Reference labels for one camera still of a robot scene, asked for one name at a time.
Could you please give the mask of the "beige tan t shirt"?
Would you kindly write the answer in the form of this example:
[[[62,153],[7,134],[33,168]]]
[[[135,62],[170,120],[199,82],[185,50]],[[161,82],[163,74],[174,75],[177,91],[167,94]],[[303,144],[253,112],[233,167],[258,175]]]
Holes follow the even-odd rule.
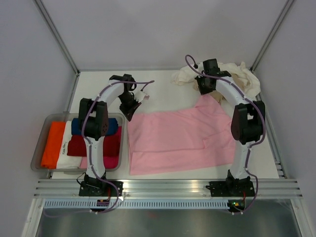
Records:
[[[243,82],[237,77],[237,74],[232,74],[232,78],[234,80],[234,82],[237,84],[237,86],[242,90],[244,91],[244,84]],[[196,90],[196,91],[199,91],[199,88],[198,88],[198,82],[197,80],[194,81],[194,86],[193,88]],[[219,93],[218,91],[212,91],[210,93],[208,93],[210,96],[212,96],[219,104],[221,104],[221,102],[223,100],[226,100],[225,97]]]

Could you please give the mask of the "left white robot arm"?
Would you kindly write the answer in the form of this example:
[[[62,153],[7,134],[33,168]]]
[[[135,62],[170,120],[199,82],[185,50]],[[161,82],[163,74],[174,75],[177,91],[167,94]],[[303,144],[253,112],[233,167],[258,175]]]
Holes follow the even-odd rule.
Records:
[[[119,109],[131,121],[141,102],[133,91],[138,82],[132,75],[113,75],[95,99],[83,98],[79,104],[79,128],[84,138],[87,152],[87,178],[92,180],[90,189],[98,196],[107,192],[108,181],[103,162],[103,143],[109,129],[108,106],[116,98],[120,100]]]

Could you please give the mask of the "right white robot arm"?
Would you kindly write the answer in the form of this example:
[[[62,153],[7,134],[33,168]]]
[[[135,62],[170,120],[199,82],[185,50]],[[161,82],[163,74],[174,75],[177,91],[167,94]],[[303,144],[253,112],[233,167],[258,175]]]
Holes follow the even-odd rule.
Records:
[[[242,179],[250,177],[248,162],[252,147],[263,142],[266,135],[265,104],[253,101],[234,82],[231,74],[221,71],[216,59],[202,63],[202,71],[195,78],[202,95],[217,91],[234,107],[231,134],[236,140],[234,161],[229,169],[231,180],[226,181],[226,191],[237,195],[243,189]]]

